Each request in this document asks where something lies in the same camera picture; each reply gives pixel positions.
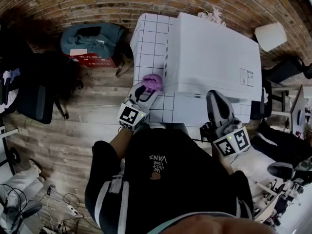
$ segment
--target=black pants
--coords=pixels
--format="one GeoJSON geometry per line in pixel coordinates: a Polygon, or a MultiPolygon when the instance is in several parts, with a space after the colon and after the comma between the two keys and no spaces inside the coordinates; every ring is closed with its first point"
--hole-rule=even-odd
{"type": "Polygon", "coordinates": [[[260,123],[258,132],[277,146],[269,144],[259,136],[251,140],[252,146],[276,162],[286,162],[296,167],[299,162],[312,156],[312,148],[307,141],[275,130],[265,120],[260,123]]]}

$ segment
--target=red box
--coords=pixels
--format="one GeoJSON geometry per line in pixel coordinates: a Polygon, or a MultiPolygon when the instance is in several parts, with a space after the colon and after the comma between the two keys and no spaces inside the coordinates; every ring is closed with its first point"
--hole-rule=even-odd
{"type": "Polygon", "coordinates": [[[101,58],[97,53],[69,56],[89,68],[117,68],[121,62],[121,54],[113,54],[111,58],[101,58]]]}

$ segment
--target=white lamp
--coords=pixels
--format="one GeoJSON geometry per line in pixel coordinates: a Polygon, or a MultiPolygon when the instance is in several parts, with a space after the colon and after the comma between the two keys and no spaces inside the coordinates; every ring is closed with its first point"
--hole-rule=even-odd
{"type": "Polygon", "coordinates": [[[287,41],[283,26],[277,22],[255,29],[254,34],[260,47],[268,52],[287,41]]]}

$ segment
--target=pink object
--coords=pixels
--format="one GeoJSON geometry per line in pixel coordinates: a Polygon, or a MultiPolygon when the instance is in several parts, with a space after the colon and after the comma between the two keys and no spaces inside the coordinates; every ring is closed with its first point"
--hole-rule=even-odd
{"type": "Polygon", "coordinates": [[[143,77],[142,84],[146,87],[146,92],[158,91],[162,88],[162,78],[156,74],[146,75],[143,77]]]}

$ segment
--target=black shirt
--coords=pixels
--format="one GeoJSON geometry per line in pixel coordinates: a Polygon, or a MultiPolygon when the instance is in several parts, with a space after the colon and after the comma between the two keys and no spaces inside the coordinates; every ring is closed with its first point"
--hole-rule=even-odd
{"type": "MultiPolygon", "coordinates": [[[[120,171],[113,147],[93,146],[85,204],[94,218],[98,193],[120,171]]],[[[149,129],[134,134],[125,156],[128,181],[127,233],[147,233],[161,223],[191,212],[237,214],[237,199],[253,208],[248,180],[241,171],[229,175],[221,163],[177,129],[149,129]]],[[[121,193],[106,195],[100,226],[117,233],[121,193]]]]}

